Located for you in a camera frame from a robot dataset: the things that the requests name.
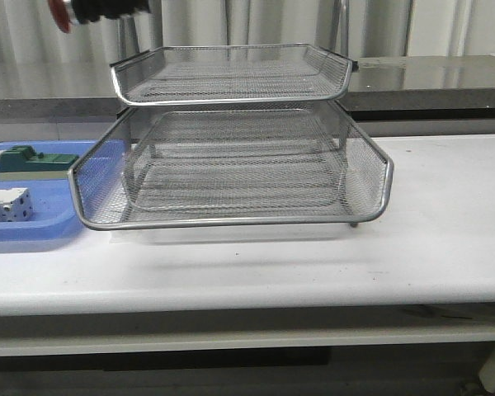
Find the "green terminal block component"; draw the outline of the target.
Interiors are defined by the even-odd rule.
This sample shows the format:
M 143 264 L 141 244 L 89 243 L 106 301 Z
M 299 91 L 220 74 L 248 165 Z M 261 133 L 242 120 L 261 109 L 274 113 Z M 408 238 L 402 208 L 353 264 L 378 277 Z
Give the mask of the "green terminal block component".
M 0 153 L 0 181 L 63 179 L 78 160 L 69 153 L 36 152 L 30 145 L 16 145 Z

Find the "blue plastic tray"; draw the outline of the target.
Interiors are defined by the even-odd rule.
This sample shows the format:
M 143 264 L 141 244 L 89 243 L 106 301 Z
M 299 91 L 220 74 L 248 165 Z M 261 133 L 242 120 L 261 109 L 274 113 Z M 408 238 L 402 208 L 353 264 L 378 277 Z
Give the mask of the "blue plastic tray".
M 0 153 L 16 145 L 30 145 L 36 152 L 84 155 L 91 140 L 17 141 L 0 143 Z M 0 242 L 62 238 L 80 227 L 73 207 L 68 174 L 63 179 L 0 181 L 0 189 L 28 188 L 33 214 L 24 222 L 0 222 Z

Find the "grey metal rack frame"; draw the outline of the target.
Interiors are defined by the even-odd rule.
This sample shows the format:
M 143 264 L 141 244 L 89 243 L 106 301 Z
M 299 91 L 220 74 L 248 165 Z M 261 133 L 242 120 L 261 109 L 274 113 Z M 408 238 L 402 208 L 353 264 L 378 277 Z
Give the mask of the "grey metal rack frame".
M 337 54 L 343 55 L 347 58 L 348 56 L 348 41 L 349 41 L 349 2 L 347 1 L 337 1 L 333 4 L 332 15 L 331 15 L 331 32 L 329 42 L 331 45 L 340 45 L 341 49 L 339 52 L 335 52 L 332 48 L 326 48 L 326 50 L 331 50 Z M 240 45 L 277 45 L 277 44 L 240 44 Z M 353 71 L 356 69 L 356 63 L 354 63 Z M 281 102 L 263 102 L 263 103 L 281 103 Z M 237 105 L 242 103 L 232 103 L 225 105 Z M 166 106 L 138 106 L 133 108 L 142 107 L 166 107 Z

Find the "dark grey back counter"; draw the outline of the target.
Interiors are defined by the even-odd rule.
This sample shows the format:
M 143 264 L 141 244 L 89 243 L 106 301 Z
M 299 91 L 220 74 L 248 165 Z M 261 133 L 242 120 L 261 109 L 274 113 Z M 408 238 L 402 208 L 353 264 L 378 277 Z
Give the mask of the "dark grey back counter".
M 495 57 L 361 58 L 340 104 L 358 121 L 495 119 Z M 0 120 L 112 118 L 107 64 L 0 64 Z

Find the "red emergency stop button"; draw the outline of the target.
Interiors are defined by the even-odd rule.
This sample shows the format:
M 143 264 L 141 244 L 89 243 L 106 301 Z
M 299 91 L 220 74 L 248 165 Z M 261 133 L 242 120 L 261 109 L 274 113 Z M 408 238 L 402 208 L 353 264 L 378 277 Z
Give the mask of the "red emergency stop button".
M 150 13 L 147 0 L 48 0 L 55 25 L 65 34 L 72 26 L 96 23 L 102 18 L 119 20 L 138 13 Z

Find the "white circuit breaker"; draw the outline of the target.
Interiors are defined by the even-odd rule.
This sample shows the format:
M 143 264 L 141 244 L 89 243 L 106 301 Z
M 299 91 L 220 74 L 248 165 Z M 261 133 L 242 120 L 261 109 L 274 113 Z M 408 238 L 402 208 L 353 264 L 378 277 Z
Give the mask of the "white circuit breaker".
M 33 204 L 28 188 L 0 189 L 0 222 L 24 222 L 32 214 Z

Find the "silver mesh tray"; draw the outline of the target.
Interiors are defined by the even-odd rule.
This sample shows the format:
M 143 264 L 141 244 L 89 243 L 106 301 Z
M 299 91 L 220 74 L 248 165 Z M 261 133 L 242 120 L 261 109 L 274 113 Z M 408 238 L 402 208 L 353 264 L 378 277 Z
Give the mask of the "silver mesh tray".
M 69 169 L 101 231 L 359 224 L 380 217 L 392 159 L 335 101 L 126 110 Z
M 309 44 L 165 46 L 111 65 L 127 106 L 192 106 L 337 99 L 354 63 Z

